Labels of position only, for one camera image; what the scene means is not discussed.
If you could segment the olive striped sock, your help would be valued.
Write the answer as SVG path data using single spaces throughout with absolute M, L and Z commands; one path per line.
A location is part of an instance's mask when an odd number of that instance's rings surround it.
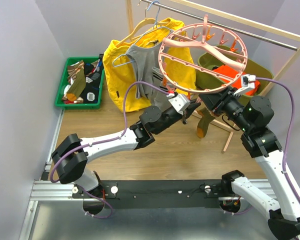
M 86 77 L 85 77 L 85 63 L 83 60 L 80 60 L 72 65 L 67 67 L 68 73 L 68 83 L 64 89 L 64 95 L 62 99 L 74 102 L 80 97 L 81 93 L 86 87 Z
M 201 116 L 196 128 L 196 135 L 204 138 L 208 133 L 209 124 L 216 118 L 206 107 L 197 111 Z

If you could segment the pink round clip hanger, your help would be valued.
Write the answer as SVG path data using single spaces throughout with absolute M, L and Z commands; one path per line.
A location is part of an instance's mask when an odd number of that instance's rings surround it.
M 182 32 L 185 32 L 189 29 L 196 30 L 197 28 L 202 28 L 202 34 L 199 34 L 201 37 L 201 40 L 197 40 L 194 38 L 190 38 L 186 35 L 182 35 Z M 218 46 L 210 45 L 207 42 L 207 36 L 208 36 L 208 31 L 211 29 L 216 29 L 222 31 L 222 35 L 229 35 L 233 37 L 234 41 L 238 43 L 241 47 L 241 52 L 236 53 L 231 50 L 225 50 L 222 49 Z M 224 65 L 227 65 L 234 70 L 238 71 L 238 74 L 235 77 L 229 77 L 224 74 L 219 74 L 217 72 L 214 72 L 213 70 L 209 70 L 204 67 L 200 67 L 194 63 L 190 63 L 188 61 L 185 61 L 183 59 L 177 58 L 173 55 L 170 55 L 168 53 L 165 53 L 164 50 L 165 48 L 195 48 L 195 49 L 200 49 L 205 51 L 206 53 L 209 53 L 219 61 L 221 61 Z M 214 76 L 216 78 L 221 78 L 225 79 L 228 82 L 222 84 L 221 86 L 214 88 L 214 89 L 204 89 L 204 90 L 195 90 L 192 88 L 188 87 L 183 87 L 179 85 L 176 81 L 170 79 L 170 75 L 166 72 L 165 70 L 165 63 L 164 63 L 164 58 L 169 59 L 171 61 L 178 62 L 185 67 L 190 67 L 195 70 L 198 70 L 202 73 L 207 73 L 211 76 Z M 175 30 L 172 32 L 168 37 L 165 37 L 162 40 L 161 47 L 158 52 L 158 64 L 161 73 L 163 74 L 163 78 L 173 85 L 175 88 L 180 89 L 184 92 L 187 93 L 192 93 L 192 94 L 214 94 L 218 93 L 222 90 L 224 90 L 226 87 L 230 86 L 232 83 L 237 81 L 237 79 L 240 77 L 240 75 L 245 71 L 248 63 L 248 51 L 246 48 L 246 45 L 244 44 L 243 40 L 232 30 L 229 30 L 224 27 L 217 26 L 215 24 L 208 23 L 208 16 L 205 15 L 203 18 L 202 23 L 194 23 L 190 25 L 186 25 L 178 30 Z

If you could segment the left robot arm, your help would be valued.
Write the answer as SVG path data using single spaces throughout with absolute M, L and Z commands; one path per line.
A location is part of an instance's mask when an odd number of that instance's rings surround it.
M 147 107 L 139 121 L 125 130 L 90 138 L 79 138 L 76 133 L 68 135 L 51 154 L 61 184 L 75 183 L 91 198 L 97 197 L 102 189 L 100 178 L 86 165 L 100 157 L 122 151 L 142 149 L 155 141 L 154 136 L 168 129 L 178 121 L 186 124 L 187 119 L 200 106 L 195 100 L 181 103 L 176 97 L 166 110 L 157 106 Z

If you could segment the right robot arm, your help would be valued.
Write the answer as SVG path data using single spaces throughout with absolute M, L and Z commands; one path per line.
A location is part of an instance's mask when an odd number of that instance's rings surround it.
M 276 135 L 268 128 L 274 116 L 271 102 L 264 96 L 253 96 L 243 106 L 228 87 L 218 93 L 199 94 L 209 111 L 225 114 L 242 130 L 242 145 L 259 164 L 275 194 L 270 197 L 254 186 L 238 170 L 222 176 L 220 191 L 226 195 L 243 197 L 267 220 L 267 225 L 278 240 L 290 240 L 300 236 L 300 202 L 296 194 L 299 187 L 292 187 L 293 178 L 287 179 L 290 170 L 284 165 L 284 152 Z

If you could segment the wooden clothes hanger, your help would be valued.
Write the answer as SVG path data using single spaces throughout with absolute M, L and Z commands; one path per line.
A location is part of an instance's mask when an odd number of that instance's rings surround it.
M 119 41 L 118 43 L 115 44 L 115 46 L 117 48 L 123 46 L 125 43 L 128 42 L 128 40 L 130 40 L 130 43 L 132 44 L 136 44 L 140 39 L 142 39 L 144 36 L 159 30 L 159 29 L 168 29 L 169 31 L 171 31 L 170 28 L 167 27 L 167 24 L 169 23 L 168 21 L 158 21 L 158 15 L 160 12 L 160 7 L 158 8 L 157 14 L 155 18 L 147 18 L 147 11 L 150 9 L 150 7 L 154 4 L 154 3 L 159 3 L 158 1 L 153 1 L 152 3 L 149 3 L 148 6 L 145 8 L 145 18 L 143 20 L 141 20 L 136 26 L 135 28 L 130 32 L 130 34 L 125 37 L 123 40 Z M 144 32 L 141 35 L 135 36 L 138 31 L 147 26 L 147 25 L 151 25 L 152 27 Z

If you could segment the olive green plastic bin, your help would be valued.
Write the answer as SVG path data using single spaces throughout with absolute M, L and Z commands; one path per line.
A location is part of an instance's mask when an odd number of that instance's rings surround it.
M 198 60 L 197 64 L 203 68 L 212 70 L 213 67 L 215 66 L 222 66 L 225 65 L 218 59 L 216 59 L 214 56 L 212 56 L 209 53 L 204 53 L 201 55 Z M 250 75 L 255 75 L 256 77 L 261 77 L 261 78 L 273 78 L 273 74 L 268 71 L 266 68 L 263 66 L 257 64 L 256 62 L 252 61 L 249 59 L 247 61 L 247 65 L 245 68 L 245 71 L 243 74 L 250 74 Z M 229 81 L 223 78 L 217 78 L 213 75 L 210 75 L 206 72 L 201 72 L 201 71 L 196 71 L 196 87 L 198 89 L 204 90 L 204 89 L 215 89 L 223 84 L 228 83 Z M 260 87 L 258 88 L 257 92 L 250 96 L 250 95 L 241 95 L 239 98 L 239 102 L 243 105 L 246 105 L 249 100 L 255 96 L 261 93 L 261 91 L 269 84 L 267 81 L 261 80 L 260 82 Z

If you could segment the orange cloth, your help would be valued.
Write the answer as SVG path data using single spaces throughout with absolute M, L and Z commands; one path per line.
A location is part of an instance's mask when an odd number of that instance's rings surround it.
M 234 78 L 238 72 L 236 70 L 234 70 L 233 68 L 227 66 L 227 65 L 222 65 L 222 66 L 214 66 L 212 68 L 212 70 L 216 73 L 219 73 L 219 74 L 222 74 L 222 75 L 225 75 L 225 76 L 228 76 L 230 78 Z M 248 95 L 248 96 L 253 96 L 254 94 L 257 93 L 257 90 L 258 88 L 260 87 L 260 82 L 257 80 L 255 83 L 254 83 L 254 89 L 253 90 L 250 90 L 248 92 L 246 92 L 245 94 Z M 241 83 L 241 80 L 238 79 L 236 82 L 234 82 L 232 85 L 232 87 L 234 88 L 241 88 L 242 87 L 242 83 Z

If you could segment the grey striped sock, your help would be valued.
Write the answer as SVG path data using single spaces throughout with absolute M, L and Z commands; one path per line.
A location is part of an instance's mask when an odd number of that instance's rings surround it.
M 152 81 L 155 87 L 160 88 L 165 92 L 167 91 L 167 88 L 163 85 L 163 75 L 161 73 L 161 70 L 157 67 L 152 67 Z M 154 89 L 152 89 L 150 100 L 151 104 L 159 107 L 161 111 L 165 111 L 171 106 L 167 96 L 162 92 Z

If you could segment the grey tank top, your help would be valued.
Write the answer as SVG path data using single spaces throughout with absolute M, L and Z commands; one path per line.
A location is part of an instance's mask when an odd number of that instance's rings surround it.
M 138 82 L 146 82 L 153 85 L 152 67 L 159 68 L 158 54 L 161 44 L 152 47 L 140 47 L 131 45 L 126 52 L 129 59 L 133 60 L 132 67 L 135 79 Z M 138 84 L 136 98 L 149 100 L 151 103 L 152 87 L 145 84 Z

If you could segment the yellow shorts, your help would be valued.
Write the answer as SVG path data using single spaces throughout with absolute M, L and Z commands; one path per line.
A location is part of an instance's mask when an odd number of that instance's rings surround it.
M 109 97 L 120 111 L 134 112 L 151 105 L 149 100 L 136 98 L 137 85 L 143 84 L 149 86 L 150 84 L 144 81 L 136 81 L 132 66 L 133 60 L 128 58 L 126 52 L 133 44 L 142 48 L 162 44 L 163 39 L 170 33 L 185 25 L 181 20 L 170 17 L 164 19 L 164 22 L 168 22 L 166 27 L 170 28 L 171 31 L 161 28 L 145 35 L 137 43 L 127 42 L 120 47 L 115 46 L 119 41 L 113 39 L 104 52 L 103 66 Z

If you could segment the black patterned sock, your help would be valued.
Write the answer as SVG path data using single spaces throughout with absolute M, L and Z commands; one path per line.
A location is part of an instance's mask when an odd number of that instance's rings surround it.
M 98 60 L 92 63 L 84 64 L 84 76 L 85 76 L 85 88 L 82 91 L 80 97 L 83 99 L 84 104 L 97 104 L 99 102 L 100 84 L 102 78 L 103 56 L 99 54 Z

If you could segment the metal hanging rail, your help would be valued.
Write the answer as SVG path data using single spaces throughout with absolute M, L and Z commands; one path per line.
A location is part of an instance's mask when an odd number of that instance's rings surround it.
M 145 2 L 145 3 L 149 4 L 149 5 L 153 4 L 153 5 L 157 6 L 157 7 L 163 8 L 163 9 L 168 10 L 170 12 L 181 14 L 183 16 L 190 17 L 190 18 L 198 20 L 198 21 L 203 21 L 204 20 L 202 17 L 199 17 L 197 15 L 194 15 L 194 14 L 191 14 L 191 13 L 179 10 L 177 8 L 173 8 L 173 7 L 167 6 L 165 4 L 162 4 L 162 3 L 159 3 L 159 2 L 156 2 L 156 1 L 140 0 L 140 2 Z M 264 36 L 260 36 L 260 35 L 257 35 L 257 34 L 254 34 L 254 33 L 248 32 L 248 31 L 244 31 L 244 30 L 241 30 L 241 29 L 238 29 L 238 28 L 226 26 L 226 25 L 223 25 L 223 24 L 211 21 L 211 20 L 209 20 L 208 23 L 216 25 L 218 27 L 229 29 L 229 30 L 231 30 L 231 31 L 233 31 L 235 33 L 242 34 L 242 35 L 245 35 L 245 36 L 248 36 L 248 37 L 260 40 L 262 42 L 266 42 L 266 43 L 269 43 L 269 44 L 272 44 L 272 45 L 276 45 L 276 46 L 279 46 L 279 47 L 282 47 L 282 48 L 285 48 L 285 49 L 288 49 L 288 50 L 292 50 L 292 51 L 296 52 L 299 49 L 296 46 L 292 46 L 292 45 L 289 45 L 289 44 L 286 44 L 286 43 L 283 43 L 283 42 L 280 42 L 280 41 L 277 41 L 277 40 L 273 40 L 273 39 L 270 39 L 270 38 L 267 38 L 267 37 L 264 37 Z

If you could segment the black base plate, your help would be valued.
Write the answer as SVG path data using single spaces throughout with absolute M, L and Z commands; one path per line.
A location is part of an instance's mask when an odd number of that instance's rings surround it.
M 230 194 L 220 179 L 104 180 L 105 200 L 114 209 L 218 208 Z

